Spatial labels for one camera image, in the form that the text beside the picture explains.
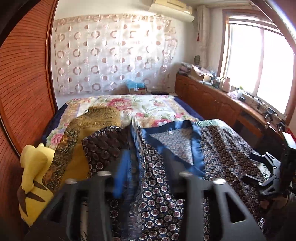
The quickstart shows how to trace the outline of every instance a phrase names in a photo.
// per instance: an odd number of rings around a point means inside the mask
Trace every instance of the small potted plant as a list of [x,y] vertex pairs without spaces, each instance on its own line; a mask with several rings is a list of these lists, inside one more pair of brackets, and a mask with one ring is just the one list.
[[244,92],[244,88],[242,86],[239,87],[239,89],[237,90],[237,97],[241,97],[242,93]]

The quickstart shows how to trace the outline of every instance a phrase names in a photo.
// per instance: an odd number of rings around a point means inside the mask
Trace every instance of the white curtain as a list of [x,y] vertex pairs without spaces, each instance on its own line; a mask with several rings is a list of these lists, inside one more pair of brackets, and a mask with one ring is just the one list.
[[210,10],[205,5],[197,7],[197,48],[199,49],[200,65],[208,66],[207,45],[210,34]]
[[156,15],[55,20],[51,60],[56,96],[124,93],[126,80],[169,92],[176,36],[171,20]]

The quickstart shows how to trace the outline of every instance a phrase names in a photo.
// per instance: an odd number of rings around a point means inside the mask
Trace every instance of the window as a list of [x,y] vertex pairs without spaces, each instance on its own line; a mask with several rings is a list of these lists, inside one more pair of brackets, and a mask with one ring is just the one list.
[[276,26],[263,16],[232,13],[226,19],[221,77],[242,86],[286,113],[294,73],[294,53]]

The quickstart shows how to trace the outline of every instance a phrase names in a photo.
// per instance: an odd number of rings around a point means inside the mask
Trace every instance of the yellow plush toy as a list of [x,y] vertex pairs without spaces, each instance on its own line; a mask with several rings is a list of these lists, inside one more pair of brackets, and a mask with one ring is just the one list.
[[54,157],[54,150],[40,144],[27,145],[20,156],[24,169],[22,184],[17,191],[22,219],[31,226],[52,199],[53,193],[42,185],[42,178]]

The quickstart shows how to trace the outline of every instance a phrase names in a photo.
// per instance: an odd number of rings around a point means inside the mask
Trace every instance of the bottle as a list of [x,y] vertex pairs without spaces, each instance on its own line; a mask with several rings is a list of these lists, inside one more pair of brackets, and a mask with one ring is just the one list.
[[230,78],[228,78],[228,77],[225,78],[225,81],[224,81],[223,86],[222,86],[222,90],[225,91],[225,92],[230,91]]

